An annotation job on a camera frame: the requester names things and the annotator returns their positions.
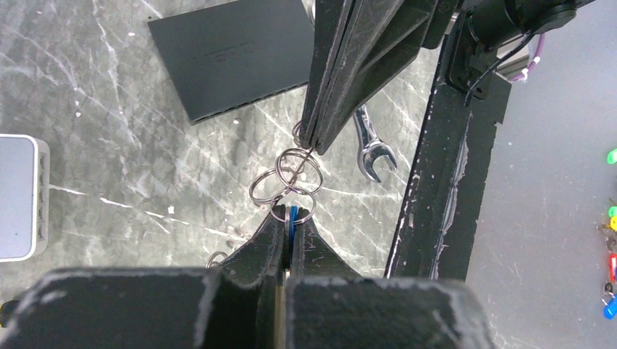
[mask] open-end wrench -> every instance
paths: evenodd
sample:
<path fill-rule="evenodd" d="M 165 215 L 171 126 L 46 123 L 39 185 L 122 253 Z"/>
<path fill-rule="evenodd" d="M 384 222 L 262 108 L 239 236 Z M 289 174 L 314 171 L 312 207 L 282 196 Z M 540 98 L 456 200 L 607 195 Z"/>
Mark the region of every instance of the open-end wrench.
<path fill-rule="evenodd" d="M 373 169 L 373 164 L 378 157 L 385 156 L 390 169 L 395 171 L 397 159 L 394 157 L 394 152 L 388 144 L 377 136 L 375 127 L 368 117 L 366 105 L 363 105 L 354 113 L 354 123 L 358 131 L 358 167 L 366 178 L 381 183 Z"/>

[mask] black plastic bracket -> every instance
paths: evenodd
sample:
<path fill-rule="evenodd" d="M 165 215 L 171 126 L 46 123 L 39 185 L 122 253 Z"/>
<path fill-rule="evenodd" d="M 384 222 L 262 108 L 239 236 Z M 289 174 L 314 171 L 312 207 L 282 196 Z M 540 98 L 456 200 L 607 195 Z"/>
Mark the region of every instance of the black plastic bracket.
<path fill-rule="evenodd" d="M 362 278 L 312 220 L 298 226 L 283 288 L 285 238 L 269 215 L 215 268 L 52 271 L 23 295 L 0 348 L 493 347 L 465 285 Z"/>
<path fill-rule="evenodd" d="M 323 155 L 352 113 L 441 41 L 459 0 L 316 2 L 300 142 Z"/>
<path fill-rule="evenodd" d="M 453 51 L 448 66 L 448 83 L 463 93 L 497 60 L 497 49 L 477 42 L 471 33 L 471 18 L 462 12 L 457 22 Z M 492 76 L 484 79 L 474 91 L 474 96 L 484 100 L 490 89 Z"/>

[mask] gray marble surface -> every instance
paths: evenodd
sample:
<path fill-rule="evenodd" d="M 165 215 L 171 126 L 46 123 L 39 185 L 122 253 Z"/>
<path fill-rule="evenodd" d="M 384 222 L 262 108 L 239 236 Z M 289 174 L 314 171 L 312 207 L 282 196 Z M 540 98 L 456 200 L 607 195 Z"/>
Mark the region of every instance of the gray marble surface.
<path fill-rule="evenodd" d="M 0 0 L 0 132 L 52 152 L 49 246 L 0 264 L 0 302 L 53 268 L 204 265 L 251 237 L 266 212 L 247 188 L 292 146 L 305 89 L 192 127 L 146 25 L 224 2 Z M 383 272 L 437 55 L 368 103 L 397 172 L 379 160 L 381 185 L 361 175 L 353 124 L 319 159 L 317 227 L 367 276 Z"/>

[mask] colored light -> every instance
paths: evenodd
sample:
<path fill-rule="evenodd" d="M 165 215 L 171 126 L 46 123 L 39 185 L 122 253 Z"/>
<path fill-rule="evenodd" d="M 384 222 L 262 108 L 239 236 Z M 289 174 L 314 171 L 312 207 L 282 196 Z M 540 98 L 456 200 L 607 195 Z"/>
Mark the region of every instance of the colored light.
<path fill-rule="evenodd" d="M 610 300 L 610 302 L 604 307 L 604 317 L 611 320 L 617 314 L 617 302 L 615 298 Z"/>
<path fill-rule="evenodd" d="M 610 254 L 610 262 L 609 262 L 609 268 L 610 268 L 610 282 L 611 283 L 615 283 L 617 282 L 616 280 L 616 275 L 615 272 L 617 270 L 617 254 L 615 253 L 611 253 Z"/>
<path fill-rule="evenodd" d="M 614 163 L 617 163 L 617 149 L 615 149 L 614 151 L 611 151 L 608 154 L 608 158 L 607 158 L 608 164 L 612 165 Z"/>

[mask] black metal frame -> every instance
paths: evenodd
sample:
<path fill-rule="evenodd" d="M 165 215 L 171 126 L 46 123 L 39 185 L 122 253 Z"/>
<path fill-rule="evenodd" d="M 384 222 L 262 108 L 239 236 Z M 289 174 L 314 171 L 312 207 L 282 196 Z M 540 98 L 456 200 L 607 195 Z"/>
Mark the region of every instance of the black metal frame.
<path fill-rule="evenodd" d="M 469 106 L 467 91 L 497 60 L 496 46 L 521 33 L 559 28 L 593 1 L 484 0 L 478 7 L 466 1 L 442 45 L 384 277 L 465 280 L 510 83 L 489 76 Z M 496 37 L 490 25 L 499 27 Z"/>
<path fill-rule="evenodd" d="M 484 100 L 463 106 L 465 94 L 447 83 L 461 30 L 462 21 L 444 40 L 386 264 L 387 278 L 464 280 L 467 273 L 496 124 L 503 121 L 511 86 L 493 79 Z"/>

